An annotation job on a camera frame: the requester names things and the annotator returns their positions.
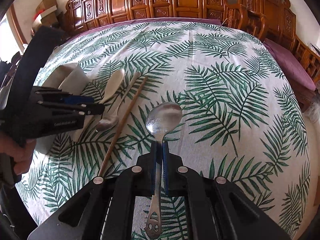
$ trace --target window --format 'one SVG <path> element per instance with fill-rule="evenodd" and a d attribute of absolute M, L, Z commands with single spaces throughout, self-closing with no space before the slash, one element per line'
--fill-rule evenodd
<path fill-rule="evenodd" d="M 11 62 L 14 54 L 20 51 L 10 29 L 7 16 L 0 21 L 0 59 Z"/>

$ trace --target bedsheet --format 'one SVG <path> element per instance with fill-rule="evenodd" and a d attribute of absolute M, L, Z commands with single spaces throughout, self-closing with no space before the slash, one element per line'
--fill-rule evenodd
<path fill-rule="evenodd" d="M 125 78 L 105 103 L 113 111 L 133 73 L 141 72 L 119 109 L 123 116 L 144 76 L 149 79 L 121 133 L 108 164 L 117 176 L 148 153 L 153 137 L 144 125 L 157 104 L 183 109 L 180 125 L 165 137 L 171 153 L 202 176 L 225 176 L 293 237 L 303 218 L 310 166 L 305 125 L 282 70 L 253 36 L 199 22 L 145 22 L 115 26 L 77 37 L 52 55 L 39 72 L 41 85 L 59 65 L 78 62 L 92 80 L 83 95 L 99 102 L 110 75 Z M 29 173 L 16 185 L 40 224 L 94 178 L 115 129 L 96 132 L 98 117 L 77 143 L 56 136 L 48 155 L 35 152 Z M 183 198 L 162 190 L 161 239 L 186 239 Z M 150 199 L 139 197 L 132 239 L 148 239 Z"/>

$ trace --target wooden chopstick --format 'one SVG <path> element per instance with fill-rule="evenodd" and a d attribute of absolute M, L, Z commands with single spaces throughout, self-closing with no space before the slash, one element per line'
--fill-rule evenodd
<path fill-rule="evenodd" d="M 120 122 L 120 124 L 119 124 L 119 126 L 118 126 L 118 128 L 116 130 L 116 134 L 115 134 L 115 136 L 113 137 L 113 139 L 111 141 L 111 144 L 109 146 L 107 154 L 104 157 L 104 160 L 103 160 L 103 163 L 102 163 L 101 168 L 99 170 L 98 176 L 102 176 L 103 177 L 104 173 L 106 172 L 107 164 L 108 164 L 108 161 L 109 161 L 110 156 L 112 154 L 113 148 L 116 145 L 116 142 L 117 142 L 117 140 L 118 140 L 118 138 L 119 138 L 119 136 L 120 136 L 120 134 L 122 132 L 122 129 L 123 129 L 124 125 L 126 124 L 127 118 L 129 116 L 129 114 L 130 114 L 135 102 L 137 101 L 137 99 L 138 99 L 138 97 L 139 97 L 139 95 L 140 95 L 140 93 L 142 91 L 142 88 L 143 88 L 144 84 L 147 82 L 147 79 L 148 79 L 148 76 L 145 76 L 145 78 L 143 79 L 138 91 L 134 95 L 134 97 L 133 97 L 133 99 L 132 99 L 132 101 L 131 101 L 128 109 L 127 109 L 127 111 L 125 112 L 124 117 L 122 118 L 122 120 L 121 120 L 121 122 Z"/>

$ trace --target wooden furniture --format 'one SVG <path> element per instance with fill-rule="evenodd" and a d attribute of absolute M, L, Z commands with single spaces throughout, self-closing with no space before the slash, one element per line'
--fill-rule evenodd
<path fill-rule="evenodd" d="M 218 19 L 225 21 L 225 26 L 241 30 L 246 30 L 249 23 L 246 7 L 228 5 L 227 0 L 69 0 L 66 9 L 62 28 L 70 36 L 113 23 L 144 18 Z M 258 25 L 255 35 L 263 37 L 267 28 L 263 29 L 265 24 Z"/>
<path fill-rule="evenodd" d="M 250 33 L 260 41 L 264 41 L 267 36 L 268 29 L 268 20 L 264 14 L 248 10 L 247 25 L 244 29 L 245 32 Z"/>
<path fill-rule="evenodd" d="M 269 29 L 266 37 L 288 49 L 300 62 L 305 71 L 317 84 L 320 81 L 320 57 L 305 45 L 296 34 L 296 15 L 290 10 L 289 0 L 238 0 L 249 11 L 264 14 L 268 19 Z M 258 15 L 252 15 L 259 22 Z M 306 92 L 299 84 L 290 82 L 301 109 L 311 104 L 314 92 Z"/>

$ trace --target metal screw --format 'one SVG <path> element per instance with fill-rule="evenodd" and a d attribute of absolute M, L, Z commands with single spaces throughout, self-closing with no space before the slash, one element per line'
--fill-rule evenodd
<path fill-rule="evenodd" d="M 188 172 L 188 168 L 185 167 L 185 166 L 180 166 L 180 167 L 178 168 L 178 171 L 179 171 L 180 173 L 186 173 L 186 172 Z"/>
<path fill-rule="evenodd" d="M 216 181 L 219 183 L 219 184 L 225 184 L 227 182 L 227 179 L 225 177 L 217 177 L 216 178 Z"/>
<path fill-rule="evenodd" d="M 93 179 L 94 184 L 101 184 L 103 182 L 103 177 L 95 177 Z"/>
<path fill-rule="evenodd" d="M 131 170 L 134 173 L 139 173 L 140 171 L 142 171 L 142 168 L 140 166 L 133 166 Z"/>

